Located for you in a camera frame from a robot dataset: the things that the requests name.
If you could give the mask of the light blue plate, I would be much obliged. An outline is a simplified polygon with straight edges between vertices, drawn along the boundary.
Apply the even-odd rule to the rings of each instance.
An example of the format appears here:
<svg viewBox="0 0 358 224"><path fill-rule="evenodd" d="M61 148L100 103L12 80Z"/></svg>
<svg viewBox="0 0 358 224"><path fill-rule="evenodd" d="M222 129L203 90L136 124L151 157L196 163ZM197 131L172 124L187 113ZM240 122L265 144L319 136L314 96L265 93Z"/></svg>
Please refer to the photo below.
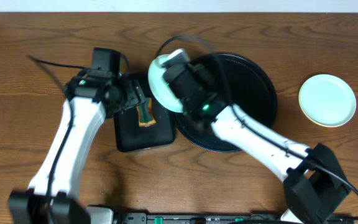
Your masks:
<svg viewBox="0 0 358 224"><path fill-rule="evenodd" d="M163 79L166 69L160 67L168 60L168 54L155 58L149 66L148 81L154 98L166 109L175 113L183 113L183 105L173 94L167 82Z"/></svg>
<svg viewBox="0 0 358 224"><path fill-rule="evenodd" d="M352 88L334 75L319 74L307 79L298 94L299 105L340 106L356 105L357 100Z"/></svg>

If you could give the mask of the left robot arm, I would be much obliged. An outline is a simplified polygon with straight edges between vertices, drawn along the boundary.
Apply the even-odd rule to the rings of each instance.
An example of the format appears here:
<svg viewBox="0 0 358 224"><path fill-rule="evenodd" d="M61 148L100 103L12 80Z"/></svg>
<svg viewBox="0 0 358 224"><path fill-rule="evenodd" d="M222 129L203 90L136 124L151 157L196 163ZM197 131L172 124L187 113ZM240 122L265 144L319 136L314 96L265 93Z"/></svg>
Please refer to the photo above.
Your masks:
<svg viewBox="0 0 358 224"><path fill-rule="evenodd" d="M83 169L93 139L106 119L144 103L135 80L121 71L126 56L94 48L90 67L79 67L67 84L63 113L49 152L25 192L12 191L8 207L14 223L114 223L105 205L78 203Z"/></svg>

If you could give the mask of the yellow plate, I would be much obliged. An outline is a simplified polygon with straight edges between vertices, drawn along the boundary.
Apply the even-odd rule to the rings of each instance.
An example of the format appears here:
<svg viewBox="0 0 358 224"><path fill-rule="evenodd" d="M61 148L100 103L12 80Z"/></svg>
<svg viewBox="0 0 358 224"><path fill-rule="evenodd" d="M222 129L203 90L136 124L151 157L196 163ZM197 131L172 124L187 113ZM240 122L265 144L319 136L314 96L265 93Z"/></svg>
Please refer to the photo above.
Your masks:
<svg viewBox="0 0 358 224"><path fill-rule="evenodd" d="M348 123L356 112L356 105L317 106L316 108L300 104L303 114L314 124L325 128L336 128Z"/></svg>

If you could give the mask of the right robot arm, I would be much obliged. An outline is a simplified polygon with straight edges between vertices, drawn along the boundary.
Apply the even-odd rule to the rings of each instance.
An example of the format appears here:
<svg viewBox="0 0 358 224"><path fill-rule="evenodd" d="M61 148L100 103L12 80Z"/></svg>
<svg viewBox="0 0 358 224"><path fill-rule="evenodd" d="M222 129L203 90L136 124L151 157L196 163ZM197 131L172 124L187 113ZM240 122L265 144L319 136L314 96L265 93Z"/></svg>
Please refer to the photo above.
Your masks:
<svg viewBox="0 0 358 224"><path fill-rule="evenodd" d="M326 223L351 186L330 148L292 141L271 129L277 96L265 72L253 62L223 54L190 62L157 60L149 67L152 93L175 112L196 138L252 156L283 184L284 222Z"/></svg>

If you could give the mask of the light blue plate top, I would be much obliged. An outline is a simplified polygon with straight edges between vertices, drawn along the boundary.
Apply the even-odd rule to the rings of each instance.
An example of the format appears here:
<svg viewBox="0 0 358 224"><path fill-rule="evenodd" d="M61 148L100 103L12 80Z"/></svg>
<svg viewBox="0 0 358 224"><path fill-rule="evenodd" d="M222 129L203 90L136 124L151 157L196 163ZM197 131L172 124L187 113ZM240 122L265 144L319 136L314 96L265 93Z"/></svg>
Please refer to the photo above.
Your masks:
<svg viewBox="0 0 358 224"><path fill-rule="evenodd" d="M168 54L155 58L149 66L148 81L154 98L166 109L175 113L183 113L183 105L173 94L167 82L163 79L166 69L160 67L168 60Z"/></svg>

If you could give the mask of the green and orange sponge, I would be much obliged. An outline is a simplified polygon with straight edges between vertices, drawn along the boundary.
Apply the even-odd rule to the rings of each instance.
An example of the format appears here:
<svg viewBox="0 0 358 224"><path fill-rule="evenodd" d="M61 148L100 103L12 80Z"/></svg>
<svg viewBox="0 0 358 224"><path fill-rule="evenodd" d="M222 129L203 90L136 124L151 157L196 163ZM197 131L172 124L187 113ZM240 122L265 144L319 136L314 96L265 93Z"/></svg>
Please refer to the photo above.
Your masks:
<svg viewBox="0 0 358 224"><path fill-rule="evenodd" d="M138 124L141 128L154 125L156 120L152 114L152 99L146 98L144 103L136 107L138 114Z"/></svg>

